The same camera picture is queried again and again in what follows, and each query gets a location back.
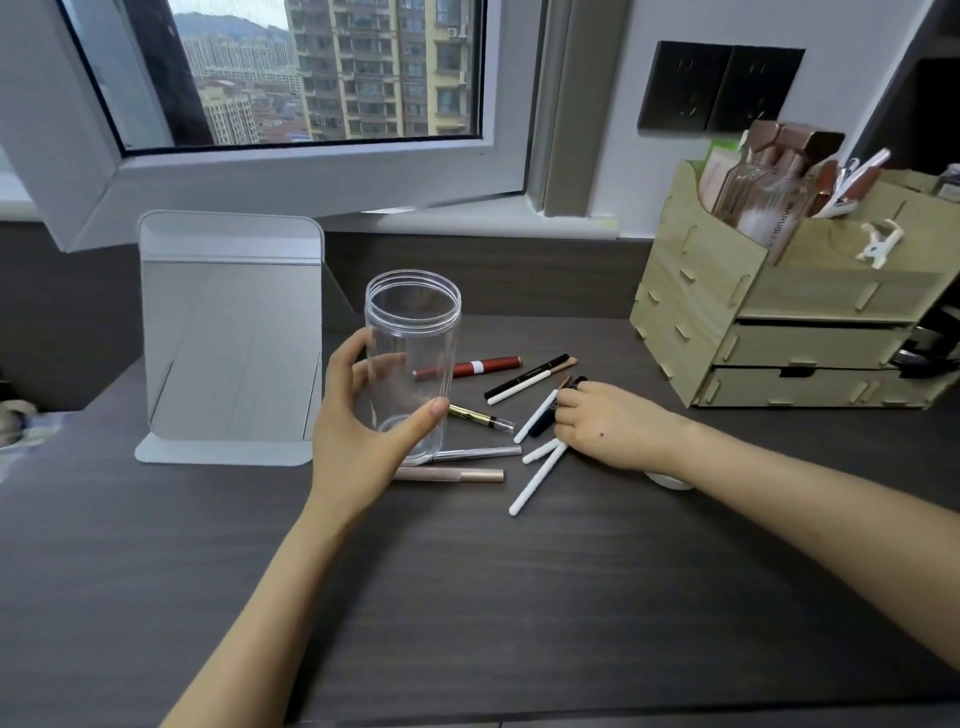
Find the dark shelf unit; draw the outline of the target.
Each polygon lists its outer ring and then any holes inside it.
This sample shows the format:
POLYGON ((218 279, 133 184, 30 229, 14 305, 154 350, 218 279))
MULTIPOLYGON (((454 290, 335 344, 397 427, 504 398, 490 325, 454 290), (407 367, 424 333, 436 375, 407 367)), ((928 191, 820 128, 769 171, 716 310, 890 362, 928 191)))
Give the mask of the dark shelf unit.
POLYGON ((933 176, 960 163, 960 0, 934 0, 853 147, 933 176))

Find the white window frame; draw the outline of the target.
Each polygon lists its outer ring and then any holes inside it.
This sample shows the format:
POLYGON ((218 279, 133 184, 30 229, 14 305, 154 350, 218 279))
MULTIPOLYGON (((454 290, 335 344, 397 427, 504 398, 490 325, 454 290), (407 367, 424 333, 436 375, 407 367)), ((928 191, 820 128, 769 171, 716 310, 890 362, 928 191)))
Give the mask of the white window frame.
POLYGON ((613 240, 612 218, 534 212, 522 195, 533 129, 540 0, 483 10, 481 134, 127 153, 59 0, 0 0, 0 148, 57 246, 132 244, 152 212, 337 219, 402 233, 613 240))

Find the wooden desk organizer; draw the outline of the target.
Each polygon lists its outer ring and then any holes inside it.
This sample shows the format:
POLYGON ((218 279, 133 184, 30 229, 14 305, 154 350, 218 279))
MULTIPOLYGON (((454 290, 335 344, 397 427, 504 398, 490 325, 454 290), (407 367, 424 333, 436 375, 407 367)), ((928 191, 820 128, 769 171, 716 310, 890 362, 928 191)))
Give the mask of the wooden desk organizer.
POLYGON ((929 408, 960 379, 889 364, 960 275, 960 203, 933 178, 885 172, 846 218, 806 219, 783 257, 703 209, 702 161, 678 163, 630 322, 686 407, 929 408), (903 239, 886 265, 856 259, 864 222, 903 239))

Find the person's right forearm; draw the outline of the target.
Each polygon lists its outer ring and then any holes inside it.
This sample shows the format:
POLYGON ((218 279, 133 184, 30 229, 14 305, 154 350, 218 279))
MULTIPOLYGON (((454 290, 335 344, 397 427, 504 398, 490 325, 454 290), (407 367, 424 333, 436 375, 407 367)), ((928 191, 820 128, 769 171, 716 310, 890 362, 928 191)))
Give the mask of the person's right forearm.
POLYGON ((679 480, 817 562, 960 673, 960 513, 678 421, 679 480))

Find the small white clip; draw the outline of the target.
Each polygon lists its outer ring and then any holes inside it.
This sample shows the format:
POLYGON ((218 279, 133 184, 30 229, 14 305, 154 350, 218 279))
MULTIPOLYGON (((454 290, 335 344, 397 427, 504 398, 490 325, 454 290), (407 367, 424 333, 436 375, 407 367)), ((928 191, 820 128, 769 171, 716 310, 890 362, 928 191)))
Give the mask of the small white clip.
POLYGON ((906 231, 894 220, 885 219, 860 224, 860 230, 869 241, 855 256, 858 261, 869 263, 874 270, 881 270, 894 248, 904 239, 906 231))

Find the person's left forearm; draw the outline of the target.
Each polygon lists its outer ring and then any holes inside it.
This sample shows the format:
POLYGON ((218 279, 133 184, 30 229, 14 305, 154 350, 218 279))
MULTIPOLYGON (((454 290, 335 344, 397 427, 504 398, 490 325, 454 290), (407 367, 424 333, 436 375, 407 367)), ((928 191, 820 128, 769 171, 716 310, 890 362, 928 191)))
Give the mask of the person's left forearm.
POLYGON ((241 613, 159 728, 282 728, 321 588, 365 512, 304 507, 241 613))

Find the slim black makeup pencil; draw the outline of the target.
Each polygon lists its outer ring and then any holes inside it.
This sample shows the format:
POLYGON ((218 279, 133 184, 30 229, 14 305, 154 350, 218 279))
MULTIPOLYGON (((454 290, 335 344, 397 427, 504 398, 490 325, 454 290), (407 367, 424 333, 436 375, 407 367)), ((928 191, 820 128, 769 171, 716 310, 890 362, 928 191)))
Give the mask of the slim black makeup pencil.
POLYGON ((506 392, 506 391, 508 391, 508 390, 510 390, 510 389, 512 389, 512 388, 514 388, 514 387, 516 387, 517 385, 519 385, 519 384, 521 384, 521 383, 526 383, 526 382, 528 382, 528 381, 530 381, 530 380, 535 379, 535 378, 536 378, 537 376, 539 376, 540 374, 546 373, 546 374, 549 376, 551 373, 554 372, 554 370, 556 370, 557 367, 562 367, 562 366, 564 366, 564 365, 570 360, 570 358, 571 358, 570 355, 567 354, 567 353, 561 354, 560 356, 558 356, 558 357, 556 357, 556 358, 554 358, 554 359, 552 359, 552 360, 550 360, 550 361, 548 361, 548 362, 545 362, 544 364, 541 364, 541 365, 535 367, 534 369, 526 370, 526 371, 524 371, 522 374, 514 377, 513 379, 510 379, 510 380, 508 380, 507 382, 504 382, 504 383, 502 383, 502 384, 500 384, 500 385, 492 388, 491 390, 486 391, 486 392, 483 394, 483 397, 484 397, 485 400, 488 401, 488 400, 490 400, 491 398, 494 398, 494 397, 496 397, 496 396, 498 396, 498 395, 500 395, 500 394, 502 394, 502 393, 504 393, 504 392, 506 392))

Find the white and copper eyelash curler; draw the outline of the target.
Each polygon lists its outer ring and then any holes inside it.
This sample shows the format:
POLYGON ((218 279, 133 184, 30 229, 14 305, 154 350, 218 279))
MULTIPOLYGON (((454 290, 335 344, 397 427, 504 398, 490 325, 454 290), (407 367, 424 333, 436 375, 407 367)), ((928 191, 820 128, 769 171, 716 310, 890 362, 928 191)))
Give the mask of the white and copper eyelash curler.
POLYGON ((882 148, 866 161, 853 166, 852 158, 842 168, 843 175, 837 176, 830 196, 823 203, 817 203, 810 214, 812 219, 832 219, 851 212, 866 196, 882 175, 884 165, 890 160, 892 150, 882 148))

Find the person's left hand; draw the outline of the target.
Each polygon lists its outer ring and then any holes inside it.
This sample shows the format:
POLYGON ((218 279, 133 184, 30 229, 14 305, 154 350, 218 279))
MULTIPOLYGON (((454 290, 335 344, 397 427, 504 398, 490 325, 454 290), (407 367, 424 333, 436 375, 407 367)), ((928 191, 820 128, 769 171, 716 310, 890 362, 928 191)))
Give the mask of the person's left hand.
POLYGON ((313 431, 313 477, 302 520, 323 531, 344 530, 378 499, 399 467, 376 451, 378 432, 354 413, 369 383, 369 362, 358 361, 370 334, 358 329, 330 356, 313 431))

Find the silver makeup pen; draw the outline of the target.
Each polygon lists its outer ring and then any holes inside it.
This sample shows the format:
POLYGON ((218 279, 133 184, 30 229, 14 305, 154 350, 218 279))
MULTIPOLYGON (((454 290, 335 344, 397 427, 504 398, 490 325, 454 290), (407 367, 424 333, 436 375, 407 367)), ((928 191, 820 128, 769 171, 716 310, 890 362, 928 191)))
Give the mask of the silver makeup pen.
POLYGON ((460 462, 464 460, 495 459, 504 457, 522 456, 522 446, 519 444, 470 447, 461 449, 441 450, 429 462, 460 462))

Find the beige makeup pen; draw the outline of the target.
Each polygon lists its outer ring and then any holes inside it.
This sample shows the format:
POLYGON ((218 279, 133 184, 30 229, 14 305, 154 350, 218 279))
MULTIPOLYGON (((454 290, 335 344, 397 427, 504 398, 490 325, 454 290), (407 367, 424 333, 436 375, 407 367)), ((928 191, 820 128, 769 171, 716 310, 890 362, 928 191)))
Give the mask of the beige makeup pen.
POLYGON ((399 467, 392 480, 501 484, 505 482, 506 474, 503 469, 498 468, 416 466, 399 467))

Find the white pencil with brown tip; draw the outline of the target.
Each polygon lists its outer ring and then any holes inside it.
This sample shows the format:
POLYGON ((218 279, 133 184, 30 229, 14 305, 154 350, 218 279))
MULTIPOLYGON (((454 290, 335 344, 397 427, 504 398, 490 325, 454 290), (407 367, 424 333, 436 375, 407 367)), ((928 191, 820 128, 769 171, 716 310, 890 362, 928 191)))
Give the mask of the white pencil with brown tip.
POLYGON ((570 368, 576 366, 578 363, 579 361, 576 357, 569 357, 562 363, 558 364, 556 367, 553 367, 550 370, 541 371, 536 375, 533 375, 523 380, 522 382, 519 382, 510 386, 510 388, 508 388, 507 390, 489 397, 486 400, 486 404, 488 406, 494 406, 499 403, 502 403, 505 400, 515 396, 516 394, 520 394, 521 392, 531 388, 532 386, 548 380, 550 377, 552 377, 555 374, 558 374, 559 372, 569 370, 570 368))

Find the green box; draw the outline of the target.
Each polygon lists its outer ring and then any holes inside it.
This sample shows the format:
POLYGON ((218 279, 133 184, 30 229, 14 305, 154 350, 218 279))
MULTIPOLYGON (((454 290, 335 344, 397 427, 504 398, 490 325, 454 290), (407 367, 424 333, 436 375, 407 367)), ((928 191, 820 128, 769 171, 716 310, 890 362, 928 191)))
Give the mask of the green box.
POLYGON ((714 139, 711 141, 708 153, 702 166, 700 183, 712 186, 718 180, 723 185, 726 177, 738 164, 743 161, 744 151, 749 131, 744 130, 739 140, 714 139))

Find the clear plastic jar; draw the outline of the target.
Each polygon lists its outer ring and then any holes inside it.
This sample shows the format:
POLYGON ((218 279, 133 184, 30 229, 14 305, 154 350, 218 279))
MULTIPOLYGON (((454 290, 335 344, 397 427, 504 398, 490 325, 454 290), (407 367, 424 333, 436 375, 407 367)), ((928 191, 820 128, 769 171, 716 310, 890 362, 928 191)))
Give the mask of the clear plastic jar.
POLYGON ((389 432, 450 398, 462 296, 438 273, 396 270, 368 283, 364 315, 371 422, 389 432))

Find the thick black makeup pencil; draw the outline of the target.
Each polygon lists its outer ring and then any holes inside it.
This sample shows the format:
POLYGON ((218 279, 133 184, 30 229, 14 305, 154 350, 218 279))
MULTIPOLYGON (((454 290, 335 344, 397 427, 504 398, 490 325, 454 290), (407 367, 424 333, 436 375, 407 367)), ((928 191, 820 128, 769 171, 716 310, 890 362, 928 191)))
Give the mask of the thick black makeup pencil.
MULTIPOLYGON (((561 392, 565 389, 574 389, 576 390, 580 383, 586 382, 588 378, 584 375, 579 375, 575 378, 567 377, 561 384, 558 392, 561 392)), ((552 402, 549 404, 548 408, 544 413, 536 420, 529 430, 529 435, 533 438, 538 438, 554 427, 556 422, 556 411, 559 407, 559 394, 557 394, 552 402)))

